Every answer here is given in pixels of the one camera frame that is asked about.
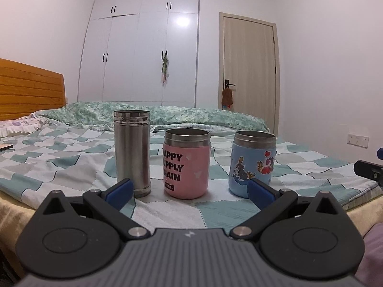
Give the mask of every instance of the tall silver thermos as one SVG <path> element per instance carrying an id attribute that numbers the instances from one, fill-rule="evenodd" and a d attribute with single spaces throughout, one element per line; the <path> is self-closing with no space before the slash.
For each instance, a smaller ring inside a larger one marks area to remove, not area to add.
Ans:
<path id="1" fill-rule="evenodd" d="M 149 119 L 149 111 L 114 112 L 117 181 L 130 178 L 135 187 L 135 198 L 144 197 L 150 193 Z"/>

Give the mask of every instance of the pink cup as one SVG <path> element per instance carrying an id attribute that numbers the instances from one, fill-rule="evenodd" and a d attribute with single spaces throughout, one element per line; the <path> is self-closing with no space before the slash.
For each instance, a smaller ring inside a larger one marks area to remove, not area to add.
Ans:
<path id="1" fill-rule="evenodd" d="M 209 182 L 210 134 L 196 128 L 165 132 L 163 185 L 178 199 L 195 199 L 205 194 Z"/>

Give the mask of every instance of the door handle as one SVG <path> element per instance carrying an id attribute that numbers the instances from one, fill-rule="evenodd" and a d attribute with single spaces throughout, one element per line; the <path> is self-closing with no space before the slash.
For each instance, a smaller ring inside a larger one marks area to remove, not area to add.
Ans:
<path id="1" fill-rule="evenodd" d="M 225 80 L 225 88 L 228 88 L 230 86 L 235 86 L 235 84 L 230 84 L 229 80 Z"/>

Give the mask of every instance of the purple fabric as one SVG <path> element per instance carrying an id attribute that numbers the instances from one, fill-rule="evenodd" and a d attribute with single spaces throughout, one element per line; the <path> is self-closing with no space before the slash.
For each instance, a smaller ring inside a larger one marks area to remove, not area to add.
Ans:
<path id="1" fill-rule="evenodd" d="M 367 287 L 383 287 L 383 223 L 368 231 L 364 244 L 365 253 L 355 276 Z"/>

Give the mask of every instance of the blue gripper pad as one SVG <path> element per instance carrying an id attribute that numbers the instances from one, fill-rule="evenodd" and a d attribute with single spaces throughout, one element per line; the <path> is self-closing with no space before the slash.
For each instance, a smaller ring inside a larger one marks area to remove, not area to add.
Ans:
<path id="1" fill-rule="evenodd" d="M 267 191 L 261 185 L 257 184 L 254 180 L 248 181 L 248 198 L 260 210 L 266 208 L 276 200 L 275 195 Z"/>
<path id="2" fill-rule="evenodd" d="M 106 195 L 105 201 L 120 211 L 133 197 L 133 193 L 133 181 L 127 179 L 125 182 L 119 182 L 117 187 Z"/>
<path id="3" fill-rule="evenodd" d="M 383 148 L 380 148 L 377 153 L 378 159 L 383 160 Z"/>

